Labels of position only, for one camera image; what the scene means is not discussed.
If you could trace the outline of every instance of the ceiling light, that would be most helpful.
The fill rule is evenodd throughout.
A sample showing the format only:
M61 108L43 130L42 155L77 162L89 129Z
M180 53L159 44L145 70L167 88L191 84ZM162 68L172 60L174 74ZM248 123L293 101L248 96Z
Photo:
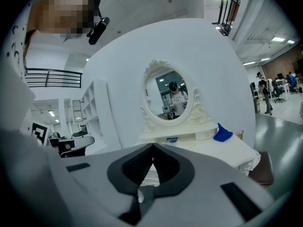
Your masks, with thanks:
M274 37L273 39L272 39L272 41L280 41L280 42L282 42L282 41L284 41L285 39L283 39L283 38L279 38L279 37Z
M49 114L52 116L52 117L55 117L54 113L52 112L52 110L48 110Z
M251 64L254 64L254 63L256 63L256 62L255 62L255 61L252 61L252 62L244 63L243 66L251 65Z

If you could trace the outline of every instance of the brown wall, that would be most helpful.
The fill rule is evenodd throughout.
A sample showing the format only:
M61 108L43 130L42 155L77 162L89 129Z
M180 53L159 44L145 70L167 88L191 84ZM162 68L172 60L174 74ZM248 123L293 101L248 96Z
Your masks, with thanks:
M266 63L262 66L266 79L275 79L277 74L282 73L283 77L286 77L289 71L294 73L293 62L297 59L301 59L301 48L298 44L291 50L285 52L274 60Z

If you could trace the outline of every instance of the ornate white mirror frame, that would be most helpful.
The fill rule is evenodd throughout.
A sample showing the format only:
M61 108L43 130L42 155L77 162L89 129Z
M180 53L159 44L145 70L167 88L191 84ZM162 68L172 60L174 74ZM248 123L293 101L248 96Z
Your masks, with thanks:
M164 120L154 115L145 98L147 79L151 74L163 68L178 73L184 79L188 91L186 109L180 117L174 120ZM140 139L153 139L156 142L158 138L195 134L197 140L205 140L212 138L217 133L217 124L207 118L206 111L199 101L198 88L193 87L191 80L176 64L152 60L144 72L141 89L143 96L141 109L144 116L145 133Z

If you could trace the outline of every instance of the white vanity table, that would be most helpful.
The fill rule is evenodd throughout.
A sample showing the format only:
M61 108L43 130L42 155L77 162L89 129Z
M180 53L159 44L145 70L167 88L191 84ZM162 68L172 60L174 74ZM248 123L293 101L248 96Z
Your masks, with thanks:
M207 117L206 111L199 101L198 89L191 85L191 80L178 66L166 61L152 61L144 74L142 95L146 92L147 78L162 68L169 68L177 72L186 83L188 91L186 109L177 119L163 120L152 113L145 97L143 97L141 109L144 116L145 132L139 137L135 145L143 143L165 144L166 138L178 137L176 147L215 157L244 175L248 175L249 171L253 170L259 163L260 154L235 134L224 142L213 139L218 133L218 126ZM157 171L153 165L142 185L159 185Z

